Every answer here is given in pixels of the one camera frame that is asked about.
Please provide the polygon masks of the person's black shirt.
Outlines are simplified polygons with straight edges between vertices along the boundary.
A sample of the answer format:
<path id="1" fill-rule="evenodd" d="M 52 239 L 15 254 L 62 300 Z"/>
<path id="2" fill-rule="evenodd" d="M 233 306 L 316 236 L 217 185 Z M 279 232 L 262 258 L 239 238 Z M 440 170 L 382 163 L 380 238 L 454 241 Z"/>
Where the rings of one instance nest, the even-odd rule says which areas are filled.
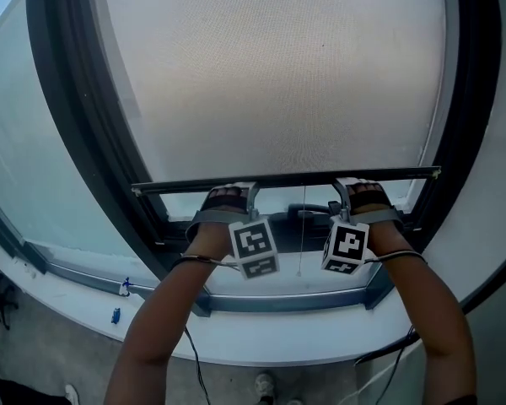
<path id="1" fill-rule="evenodd" d="M 477 397 L 475 394 L 467 394 L 459 397 L 425 395 L 422 405 L 477 405 Z"/>

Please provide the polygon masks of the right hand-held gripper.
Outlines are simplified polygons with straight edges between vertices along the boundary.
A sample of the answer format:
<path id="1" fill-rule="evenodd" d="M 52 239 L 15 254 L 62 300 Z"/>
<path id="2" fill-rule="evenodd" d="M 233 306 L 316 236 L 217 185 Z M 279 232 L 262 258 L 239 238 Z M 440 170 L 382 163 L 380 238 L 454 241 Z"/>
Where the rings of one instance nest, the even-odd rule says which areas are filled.
<path id="1" fill-rule="evenodd" d="M 353 275 L 362 265 L 379 262 L 368 249 L 370 226 L 381 222 L 402 224 L 402 221 L 394 208 L 351 215 L 347 178 L 337 178 L 332 185 L 341 201 L 337 215 L 331 217 L 332 227 L 325 243 L 321 269 Z"/>

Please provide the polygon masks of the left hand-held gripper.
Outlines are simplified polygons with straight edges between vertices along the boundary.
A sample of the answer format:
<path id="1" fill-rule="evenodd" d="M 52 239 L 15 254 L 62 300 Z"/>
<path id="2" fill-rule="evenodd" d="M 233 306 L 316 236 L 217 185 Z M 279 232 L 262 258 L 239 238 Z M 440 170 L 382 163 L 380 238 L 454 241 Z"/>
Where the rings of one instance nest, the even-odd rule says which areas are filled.
<path id="1" fill-rule="evenodd" d="M 222 210 L 200 211 L 194 217 L 190 232 L 199 224 L 228 226 L 232 245 L 231 262 L 218 261 L 203 255 L 185 255 L 186 261 L 201 262 L 239 271 L 245 280 L 260 278 L 279 271 L 277 248 L 267 219 L 259 217 L 255 201 L 260 187 L 257 182 L 247 183 L 247 212 Z"/>

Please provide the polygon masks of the person's left hand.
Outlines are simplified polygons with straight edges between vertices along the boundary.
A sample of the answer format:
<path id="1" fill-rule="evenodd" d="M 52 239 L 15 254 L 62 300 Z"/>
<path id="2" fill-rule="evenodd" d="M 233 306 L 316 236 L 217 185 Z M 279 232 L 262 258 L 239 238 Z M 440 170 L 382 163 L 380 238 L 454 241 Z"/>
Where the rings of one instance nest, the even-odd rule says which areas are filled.
<path id="1" fill-rule="evenodd" d="M 247 197 L 248 190 L 240 186 L 213 188 L 202 208 L 244 213 L 247 209 Z"/>

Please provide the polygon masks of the person's right forearm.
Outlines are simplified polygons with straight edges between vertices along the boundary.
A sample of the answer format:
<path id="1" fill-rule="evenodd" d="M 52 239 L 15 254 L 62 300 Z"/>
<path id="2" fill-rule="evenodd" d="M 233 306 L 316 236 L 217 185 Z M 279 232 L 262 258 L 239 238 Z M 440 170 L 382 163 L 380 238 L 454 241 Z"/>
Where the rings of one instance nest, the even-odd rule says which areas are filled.
<path id="1" fill-rule="evenodd" d="M 370 226 L 369 249 L 383 259 L 382 264 L 423 342 L 426 354 L 423 397 L 476 395 L 471 330 L 448 286 L 391 222 Z"/>

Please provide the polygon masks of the person's right hand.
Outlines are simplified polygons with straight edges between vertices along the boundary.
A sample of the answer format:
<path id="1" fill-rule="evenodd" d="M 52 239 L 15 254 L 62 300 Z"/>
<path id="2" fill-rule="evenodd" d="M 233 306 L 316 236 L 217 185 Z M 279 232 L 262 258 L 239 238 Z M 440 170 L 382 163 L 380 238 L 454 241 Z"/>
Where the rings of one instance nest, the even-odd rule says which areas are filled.
<path id="1" fill-rule="evenodd" d="M 392 207 L 383 187 L 377 183 L 356 183 L 347 186 L 351 215 L 390 209 Z"/>

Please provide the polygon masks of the clear low glass pane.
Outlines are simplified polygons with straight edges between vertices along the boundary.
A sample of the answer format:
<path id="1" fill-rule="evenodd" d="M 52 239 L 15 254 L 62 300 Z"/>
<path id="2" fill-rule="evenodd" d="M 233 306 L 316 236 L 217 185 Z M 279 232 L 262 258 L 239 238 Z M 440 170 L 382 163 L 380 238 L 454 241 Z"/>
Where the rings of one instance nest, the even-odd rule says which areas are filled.
<path id="1" fill-rule="evenodd" d="M 288 253 L 278 256 L 280 271 L 260 278 L 244 279 L 229 267 L 216 267 L 207 280 L 211 294 L 238 296 L 273 296 L 313 294 L 365 286 L 379 266 L 368 263 L 354 274 L 327 272 L 321 268 L 322 253 Z"/>

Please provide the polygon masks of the black aluminium window frame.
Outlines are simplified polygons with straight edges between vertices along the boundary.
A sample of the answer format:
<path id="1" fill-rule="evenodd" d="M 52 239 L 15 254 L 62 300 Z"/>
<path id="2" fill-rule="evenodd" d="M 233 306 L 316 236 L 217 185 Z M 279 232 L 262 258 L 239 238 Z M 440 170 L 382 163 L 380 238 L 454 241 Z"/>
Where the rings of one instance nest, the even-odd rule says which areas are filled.
<path id="1" fill-rule="evenodd" d="M 51 116 L 66 149 L 101 209 L 149 271 L 162 278 L 186 248 L 186 228 L 208 191 L 257 182 L 255 205 L 281 254 L 323 252 L 338 213 L 337 178 L 379 181 L 402 215 L 407 236 L 423 250 L 455 203 L 477 157 L 498 78 L 499 0 L 444 0 L 444 62 L 422 159 L 413 167 L 238 175 L 154 181 L 130 132 L 117 93 L 94 0 L 26 0 L 30 44 Z M 312 222 L 272 222 L 290 203 L 327 206 Z M 371 310 L 392 290 L 379 266 L 362 288 L 313 294 L 238 296 L 206 287 L 194 311 L 316 311 L 361 305 Z"/>

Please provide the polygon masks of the person's left forearm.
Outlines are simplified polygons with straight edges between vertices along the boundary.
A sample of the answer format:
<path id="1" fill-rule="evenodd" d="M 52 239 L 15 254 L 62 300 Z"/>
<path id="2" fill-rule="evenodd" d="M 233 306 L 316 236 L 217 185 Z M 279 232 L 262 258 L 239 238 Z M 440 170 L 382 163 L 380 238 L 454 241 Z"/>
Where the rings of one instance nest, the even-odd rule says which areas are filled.
<path id="1" fill-rule="evenodd" d="M 232 249 L 223 224 L 201 224 L 183 262 L 172 268 L 133 318 L 115 367 L 104 405 L 165 405 L 170 357 L 185 331 L 197 296 L 215 264 Z"/>

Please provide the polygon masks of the large frosted glass pane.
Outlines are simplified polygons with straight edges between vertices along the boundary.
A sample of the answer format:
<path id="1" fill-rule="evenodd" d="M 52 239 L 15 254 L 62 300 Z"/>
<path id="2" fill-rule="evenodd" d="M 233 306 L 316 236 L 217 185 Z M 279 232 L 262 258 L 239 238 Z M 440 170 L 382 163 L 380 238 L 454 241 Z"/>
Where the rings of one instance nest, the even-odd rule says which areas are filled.
<path id="1" fill-rule="evenodd" d="M 32 56 L 25 0 L 0 15 L 0 208 L 50 262 L 118 275 L 148 268 L 78 173 L 48 110 Z"/>

